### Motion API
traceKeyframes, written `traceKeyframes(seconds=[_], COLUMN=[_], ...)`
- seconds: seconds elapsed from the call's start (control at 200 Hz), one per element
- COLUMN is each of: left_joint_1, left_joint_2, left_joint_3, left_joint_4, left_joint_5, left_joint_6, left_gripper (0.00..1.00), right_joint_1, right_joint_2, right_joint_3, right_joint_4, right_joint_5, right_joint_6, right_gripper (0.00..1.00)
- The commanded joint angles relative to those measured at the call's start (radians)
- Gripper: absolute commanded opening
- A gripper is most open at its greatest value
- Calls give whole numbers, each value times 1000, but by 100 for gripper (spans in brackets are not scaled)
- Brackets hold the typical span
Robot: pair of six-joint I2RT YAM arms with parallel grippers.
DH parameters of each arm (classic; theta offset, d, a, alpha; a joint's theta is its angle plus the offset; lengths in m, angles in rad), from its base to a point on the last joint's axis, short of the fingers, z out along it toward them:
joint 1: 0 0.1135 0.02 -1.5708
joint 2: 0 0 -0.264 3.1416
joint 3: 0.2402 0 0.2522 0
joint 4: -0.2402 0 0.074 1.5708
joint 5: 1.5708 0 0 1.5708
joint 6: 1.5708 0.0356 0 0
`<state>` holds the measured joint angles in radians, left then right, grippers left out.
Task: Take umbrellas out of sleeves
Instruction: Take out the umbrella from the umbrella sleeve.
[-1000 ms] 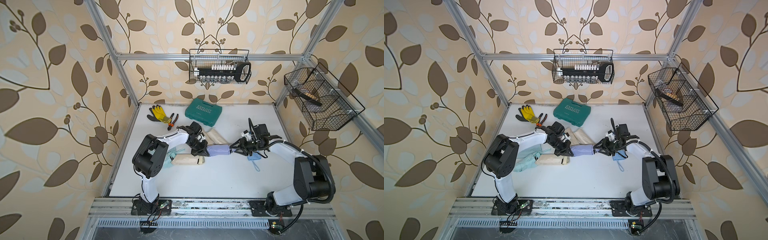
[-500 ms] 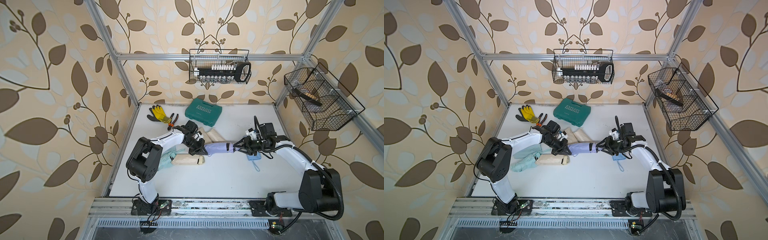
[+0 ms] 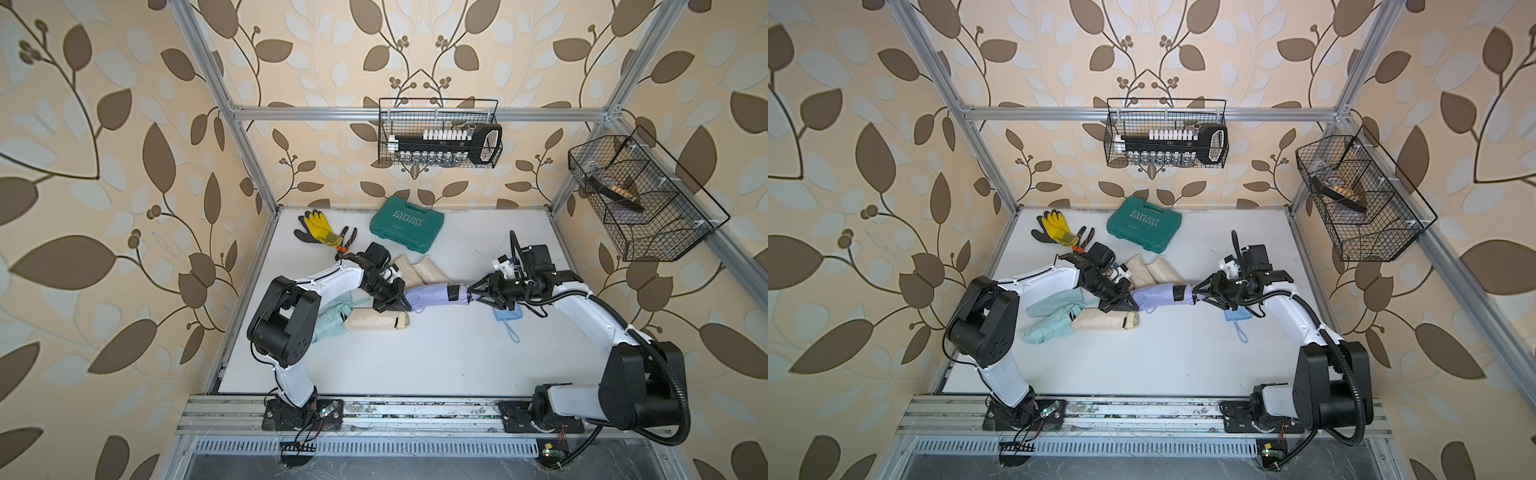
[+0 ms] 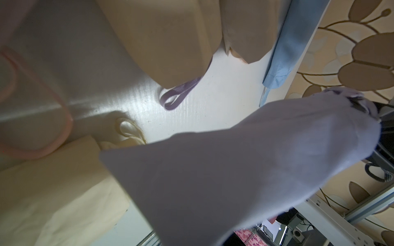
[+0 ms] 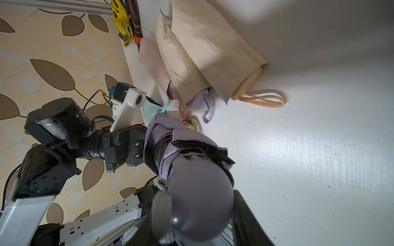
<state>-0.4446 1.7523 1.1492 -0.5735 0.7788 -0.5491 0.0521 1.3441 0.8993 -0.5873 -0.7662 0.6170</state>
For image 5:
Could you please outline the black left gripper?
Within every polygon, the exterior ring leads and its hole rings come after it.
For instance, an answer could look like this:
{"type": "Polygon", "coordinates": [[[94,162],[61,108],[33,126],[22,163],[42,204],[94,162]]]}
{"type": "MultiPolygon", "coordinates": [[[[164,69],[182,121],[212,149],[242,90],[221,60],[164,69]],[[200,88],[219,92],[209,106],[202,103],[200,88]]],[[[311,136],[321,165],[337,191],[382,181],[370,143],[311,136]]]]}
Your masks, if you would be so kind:
{"type": "Polygon", "coordinates": [[[136,167],[143,163],[147,127],[132,125],[117,131],[109,127],[94,131],[79,140],[77,158],[100,159],[107,172],[115,172],[120,166],[136,167]]]}

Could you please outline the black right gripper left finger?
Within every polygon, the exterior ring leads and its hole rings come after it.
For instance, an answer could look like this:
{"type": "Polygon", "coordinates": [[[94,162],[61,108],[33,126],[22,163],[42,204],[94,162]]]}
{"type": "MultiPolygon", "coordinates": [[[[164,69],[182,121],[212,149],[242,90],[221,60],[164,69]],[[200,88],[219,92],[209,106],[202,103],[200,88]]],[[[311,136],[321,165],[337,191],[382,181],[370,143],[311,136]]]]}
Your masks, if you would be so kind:
{"type": "Polygon", "coordinates": [[[147,214],[140,227],[125,246],[165,246],[154,237],[151,225],[151,213],[147,214]]]}

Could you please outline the mint green umbrella sleeve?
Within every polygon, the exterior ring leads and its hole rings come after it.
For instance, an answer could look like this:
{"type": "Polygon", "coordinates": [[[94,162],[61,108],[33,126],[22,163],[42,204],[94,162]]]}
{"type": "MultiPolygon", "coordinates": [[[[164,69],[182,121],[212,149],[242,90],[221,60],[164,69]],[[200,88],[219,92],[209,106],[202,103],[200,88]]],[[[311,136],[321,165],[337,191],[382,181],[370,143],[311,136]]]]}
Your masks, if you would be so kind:
{"type": "Polygon", "coordinates": [[[171,100],[167,100],[164,105],[161,105],[147,96],[144,105],[142,106],[142,117],[144,122],[149,124],[157,114],[166,113],[170,104],[171,100]]]}

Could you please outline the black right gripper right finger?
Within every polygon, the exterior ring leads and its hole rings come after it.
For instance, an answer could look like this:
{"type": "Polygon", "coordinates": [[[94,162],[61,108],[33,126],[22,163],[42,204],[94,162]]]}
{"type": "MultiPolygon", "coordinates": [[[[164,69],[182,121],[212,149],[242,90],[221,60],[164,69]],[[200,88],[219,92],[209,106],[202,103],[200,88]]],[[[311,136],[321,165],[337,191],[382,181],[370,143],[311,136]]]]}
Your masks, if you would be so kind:
{"type": "Polygon", "coordinates": [[[232,231],[235,246],[274,246],[238,190],[234,190],[232,231]]]}

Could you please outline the lilac umbrella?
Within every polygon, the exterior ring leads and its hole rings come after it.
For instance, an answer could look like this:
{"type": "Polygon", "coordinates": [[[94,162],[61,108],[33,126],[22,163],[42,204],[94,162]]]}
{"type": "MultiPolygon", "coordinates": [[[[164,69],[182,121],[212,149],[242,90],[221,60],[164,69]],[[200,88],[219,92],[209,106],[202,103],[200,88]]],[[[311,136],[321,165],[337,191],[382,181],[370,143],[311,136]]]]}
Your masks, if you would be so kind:
{"type": "Polygon", "coordinates": [[[160,244],[177,236],[205,242],[219,236],[234,210],[234,190],[226,169],[203,153],[177,153],[165,157],[161,180],[166,187],[153,199],[151,226],[160,244]]]}

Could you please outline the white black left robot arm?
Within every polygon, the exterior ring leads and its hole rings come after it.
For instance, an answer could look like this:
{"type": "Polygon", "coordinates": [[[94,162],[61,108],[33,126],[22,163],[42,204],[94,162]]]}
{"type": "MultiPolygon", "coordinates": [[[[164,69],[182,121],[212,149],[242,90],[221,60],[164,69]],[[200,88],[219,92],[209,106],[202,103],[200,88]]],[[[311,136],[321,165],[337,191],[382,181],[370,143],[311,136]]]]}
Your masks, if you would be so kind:
{"type": "Polygon", "coordinates": [[[110,132],[95,130],[71,98],[60,98],[30,112],[25,130],[39,141],[20,165],[10,196],[3,204],[1,245],[83,246],[127,222],[142,217],[135,195],[91,216],[69,222],[41,224],[66,181],[81,173],[77,159],[104,160],[108,172],[143,162],[146,127],[137,124],[110,132]]]}

